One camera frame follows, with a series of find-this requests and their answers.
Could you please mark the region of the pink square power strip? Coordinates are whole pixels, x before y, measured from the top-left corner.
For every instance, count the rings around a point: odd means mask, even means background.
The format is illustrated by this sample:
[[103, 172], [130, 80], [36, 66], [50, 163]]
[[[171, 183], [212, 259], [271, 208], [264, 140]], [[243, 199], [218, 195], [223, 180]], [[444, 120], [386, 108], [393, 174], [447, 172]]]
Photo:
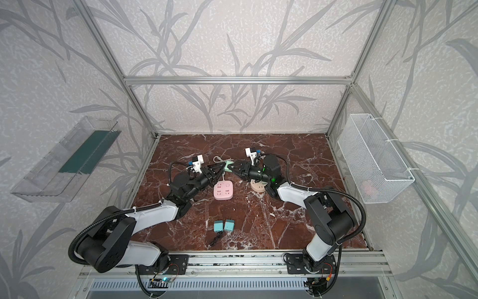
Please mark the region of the pink square power strip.
[[230, 180], [221, 180], [214, 186], [214, 198], [218, 201], [227, 201], [234, 196], [234, 184]]

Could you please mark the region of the beige round power strip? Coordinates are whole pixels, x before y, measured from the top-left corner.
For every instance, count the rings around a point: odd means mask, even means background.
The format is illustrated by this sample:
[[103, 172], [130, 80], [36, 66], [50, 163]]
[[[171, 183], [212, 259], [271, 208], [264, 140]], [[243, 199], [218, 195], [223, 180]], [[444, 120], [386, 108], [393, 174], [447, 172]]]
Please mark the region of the beige round power strip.
[[267, 186], [266, 182], [251, 180], [250, 187], [256, 193], [264, 193], [265, 187]]

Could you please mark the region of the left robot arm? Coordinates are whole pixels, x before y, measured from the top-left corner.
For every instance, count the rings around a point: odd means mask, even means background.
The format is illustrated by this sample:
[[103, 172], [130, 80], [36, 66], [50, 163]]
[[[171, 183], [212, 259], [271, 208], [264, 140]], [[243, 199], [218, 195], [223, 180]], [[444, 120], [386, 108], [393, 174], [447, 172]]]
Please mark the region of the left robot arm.
[[178, 174], [169, 184], [170, 193], [156, 204], [131, 209], [105, 208], [73, 239], [68, 257], [76, 264], [92, 266], [99, 273], [128, 265], [164, 271], [171, 263], [168, 250], [158, 244], [137, 242], [131, 238], [149, 227], [184, 217], [192, 207], [194, 197], [208, 187], [214, 187], [225, 166], [221, 162], [202, 167], [194, 178], [187, 173]]

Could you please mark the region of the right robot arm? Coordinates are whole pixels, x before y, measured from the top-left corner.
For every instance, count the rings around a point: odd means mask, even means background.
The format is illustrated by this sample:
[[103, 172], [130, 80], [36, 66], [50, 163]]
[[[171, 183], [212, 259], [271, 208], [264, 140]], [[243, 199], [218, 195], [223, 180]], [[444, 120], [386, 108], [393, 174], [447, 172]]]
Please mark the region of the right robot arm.
[[304, 208], [311, 219], [315, 236], [303, 250], [303, 260], [309, 267], [325, 261], [343, 243], [353, 239], [365, 228], [364, 206], [350, 194], [334, 188], [311, 188], [293, 183], [290, 164], [283, 173], [275, 154], [261, 154], [252, 160], [240, 160], [227, 168], [246, 181], [266, 183], [265, 190], [273, 198]]

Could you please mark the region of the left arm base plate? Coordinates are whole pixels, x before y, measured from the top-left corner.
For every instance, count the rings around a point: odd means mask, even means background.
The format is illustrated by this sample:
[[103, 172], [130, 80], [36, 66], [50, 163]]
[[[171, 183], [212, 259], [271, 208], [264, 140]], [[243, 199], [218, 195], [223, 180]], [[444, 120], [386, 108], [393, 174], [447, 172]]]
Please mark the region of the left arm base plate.
[[187, 254], [162, 255], [152, 266], [138, 265], [140, 275], [185, 275], [189, 262]]

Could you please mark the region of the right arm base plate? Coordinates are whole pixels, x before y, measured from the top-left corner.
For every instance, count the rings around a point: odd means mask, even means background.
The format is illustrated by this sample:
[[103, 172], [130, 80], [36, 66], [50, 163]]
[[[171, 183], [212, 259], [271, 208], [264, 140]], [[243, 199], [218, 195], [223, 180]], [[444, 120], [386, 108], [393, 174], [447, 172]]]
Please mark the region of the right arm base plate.
[[333, 255], [326, 255], [320, 261], [313, 260], [308, 254], [283, 255], [288, 274], [320, 274], [331, 276], [335, 274], [337, 262]]

